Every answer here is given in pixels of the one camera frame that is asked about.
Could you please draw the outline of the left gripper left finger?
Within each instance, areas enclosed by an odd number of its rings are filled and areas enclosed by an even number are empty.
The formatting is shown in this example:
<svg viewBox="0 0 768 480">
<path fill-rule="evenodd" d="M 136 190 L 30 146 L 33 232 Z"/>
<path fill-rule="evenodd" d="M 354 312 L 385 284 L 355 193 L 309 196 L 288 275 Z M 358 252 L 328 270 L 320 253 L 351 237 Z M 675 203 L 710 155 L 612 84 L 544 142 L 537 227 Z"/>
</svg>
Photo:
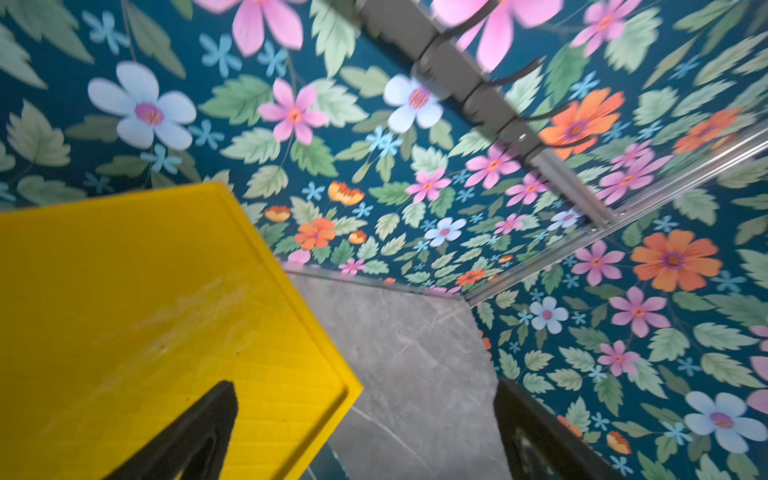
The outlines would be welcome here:
<svg viewBox="0 0 768 480">
<path fill-rule="evenodd" d="M 220 381 L 109 479 L 218 479 L 239 411 L 234 383 Z"/>
</svg>

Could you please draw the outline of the yellow drawer cabinet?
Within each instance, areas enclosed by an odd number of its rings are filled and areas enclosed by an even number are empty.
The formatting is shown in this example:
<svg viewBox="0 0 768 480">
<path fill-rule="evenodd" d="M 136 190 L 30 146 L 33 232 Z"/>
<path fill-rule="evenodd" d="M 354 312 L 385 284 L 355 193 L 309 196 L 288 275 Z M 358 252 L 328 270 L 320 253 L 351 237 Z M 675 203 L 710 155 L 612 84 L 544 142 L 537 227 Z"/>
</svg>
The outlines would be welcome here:
<svg viewBox="0 0 768 480">
<path fill-rule="evenodd" d="M 1 217 L 1 475 L 124 479 L 194 405 L 222 479 L 297 479 L 362 393 L 228 189 Z"/>
</svg>

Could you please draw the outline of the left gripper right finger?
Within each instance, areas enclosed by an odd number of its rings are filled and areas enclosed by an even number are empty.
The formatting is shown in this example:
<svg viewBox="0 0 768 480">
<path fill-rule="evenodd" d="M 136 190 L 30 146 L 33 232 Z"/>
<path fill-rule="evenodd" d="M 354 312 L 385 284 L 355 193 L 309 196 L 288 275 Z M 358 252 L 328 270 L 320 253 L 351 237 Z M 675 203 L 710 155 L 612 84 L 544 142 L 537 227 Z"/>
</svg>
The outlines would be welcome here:
<svg viewBox="0 0 768 480">
<path fill-rule="evenodd" d="M 493 407 L 514 479 L 622 477 L 516 382 L 498 382 Z"/>
</svg>

